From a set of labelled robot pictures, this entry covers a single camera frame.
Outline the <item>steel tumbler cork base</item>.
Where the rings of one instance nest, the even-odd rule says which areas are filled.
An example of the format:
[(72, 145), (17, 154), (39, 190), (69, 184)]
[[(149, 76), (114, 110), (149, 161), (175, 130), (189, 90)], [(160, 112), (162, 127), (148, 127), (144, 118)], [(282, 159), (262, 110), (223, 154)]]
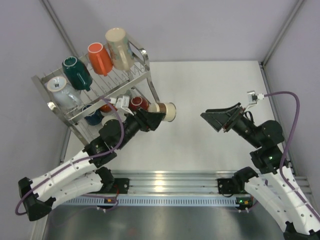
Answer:
[(177, 115), (177, 109), (172, 102), (155, 102), (151, 103), (148, 107), (148, 111), (151, 113), (164, 113), (163, 121), (172, 122)]

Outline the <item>dark green mug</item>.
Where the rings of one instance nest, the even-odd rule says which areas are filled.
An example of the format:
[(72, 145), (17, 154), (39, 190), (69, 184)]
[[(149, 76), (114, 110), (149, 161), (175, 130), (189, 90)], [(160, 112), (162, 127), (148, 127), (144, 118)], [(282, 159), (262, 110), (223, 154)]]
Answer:
[(62, 62), (62, 70), (74, 89), (78, 91), (91, 90), (93, 78), (85, 64), (75, 56), (69, 56)]

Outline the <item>tall beige floral mug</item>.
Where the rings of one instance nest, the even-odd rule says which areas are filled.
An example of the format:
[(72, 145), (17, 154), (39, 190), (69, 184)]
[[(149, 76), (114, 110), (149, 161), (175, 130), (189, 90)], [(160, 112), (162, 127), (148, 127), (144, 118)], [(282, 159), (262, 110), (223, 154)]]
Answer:
[(119, 27), (111, 28), (105, 38), (113, 66), (120, 71), (129, 71), (135, 60), (126, 31)]

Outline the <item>orange black round mug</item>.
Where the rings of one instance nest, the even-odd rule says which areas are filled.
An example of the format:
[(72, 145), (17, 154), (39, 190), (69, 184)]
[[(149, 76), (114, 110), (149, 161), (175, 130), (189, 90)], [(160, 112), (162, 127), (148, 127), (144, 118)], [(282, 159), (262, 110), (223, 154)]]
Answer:
[(105, 105), (101, 106), (101, 107), (99, 108), (99, 110), (100, 110), (102, 113), (110, 113), (110, 112), (112, 111), (112, 108), (111, 108), (110, 106), (112, 106), (112, 108), (113, 108), (115, 111), (118, 110), (113, 104), (110, 104), (110, 105), (105, 104)]

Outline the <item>red cup white interior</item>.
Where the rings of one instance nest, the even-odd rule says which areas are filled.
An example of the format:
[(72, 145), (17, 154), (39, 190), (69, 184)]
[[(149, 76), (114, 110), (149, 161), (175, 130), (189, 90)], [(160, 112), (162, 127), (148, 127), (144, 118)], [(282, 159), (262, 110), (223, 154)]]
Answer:
[(135, 96), (129, 102), (129, 108), (132, 111), (136, 111), (139, 108), (148, 111), (149, 105), (149, 102), (143, 96)]

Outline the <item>light blue mug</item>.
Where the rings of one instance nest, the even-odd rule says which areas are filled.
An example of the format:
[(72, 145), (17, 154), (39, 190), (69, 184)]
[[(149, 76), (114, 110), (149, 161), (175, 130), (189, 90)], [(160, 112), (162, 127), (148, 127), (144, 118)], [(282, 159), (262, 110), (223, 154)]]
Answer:
[(80, 94), (62, 75), (51, 78), (47, 82), (46, 88), (52, 93), (55, 101), (64, 109), (73, 109), (82, 104)]

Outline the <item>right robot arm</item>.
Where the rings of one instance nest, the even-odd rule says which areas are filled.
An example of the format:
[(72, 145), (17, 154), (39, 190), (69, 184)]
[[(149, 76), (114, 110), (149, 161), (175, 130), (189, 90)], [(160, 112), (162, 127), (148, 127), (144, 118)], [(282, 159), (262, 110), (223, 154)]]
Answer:
[(305, 195), (278, 144), (284, 141), (281, 125), (268, 120), (259, 126), (241, 103), (229, 108), (207, 109), (200, 115), (217, 132), (235, 131), (255, 147), (250, 153), (253, 165), (236, 171), (233, 186), (240, 193), (249, 193), (272, 216), (286, 240), (318, 240), (319, 215)]

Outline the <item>small tumbler cork band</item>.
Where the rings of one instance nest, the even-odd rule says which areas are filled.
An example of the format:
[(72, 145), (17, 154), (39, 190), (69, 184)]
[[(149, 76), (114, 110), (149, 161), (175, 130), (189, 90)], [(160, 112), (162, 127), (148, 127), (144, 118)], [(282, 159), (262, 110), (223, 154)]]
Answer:
[(115, 115), (107, 115), (103, 117), (103, 119), (101, 120), (101, 124), (104, 127), (108, 121), (117, 120), (117, 119), (118, 118)]

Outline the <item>dark blue speckled mug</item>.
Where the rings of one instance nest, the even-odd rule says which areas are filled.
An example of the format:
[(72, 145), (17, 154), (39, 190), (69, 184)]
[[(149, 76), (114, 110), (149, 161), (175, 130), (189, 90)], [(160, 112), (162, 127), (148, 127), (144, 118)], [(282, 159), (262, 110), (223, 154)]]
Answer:
[(102, 115), (102, 113), (98, 109), (84, 117), (85, 121), (90, 126), (96, 126), (96, 125), (100, 124), (102, 122), (103, 118), (104, 118), (104, 116)]

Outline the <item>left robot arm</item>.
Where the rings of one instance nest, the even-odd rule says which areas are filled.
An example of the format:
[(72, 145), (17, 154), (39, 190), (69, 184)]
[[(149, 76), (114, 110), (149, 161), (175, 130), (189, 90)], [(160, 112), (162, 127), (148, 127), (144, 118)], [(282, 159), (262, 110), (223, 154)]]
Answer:
[(57, 206), (73, 198), (89, 193), (109, 193), (115, 179), (106, 164), (117, 157), (139, 131), (155, 131), (165, 118), (163, 112), (149, 112), (139, 108), (108, 120), (99, 130), (99, 136), (87, 144), (75, 156), (53, 170), (30, 179), (18, 181), (19, 205), (23, 205), (28, 220), (37, 221)]

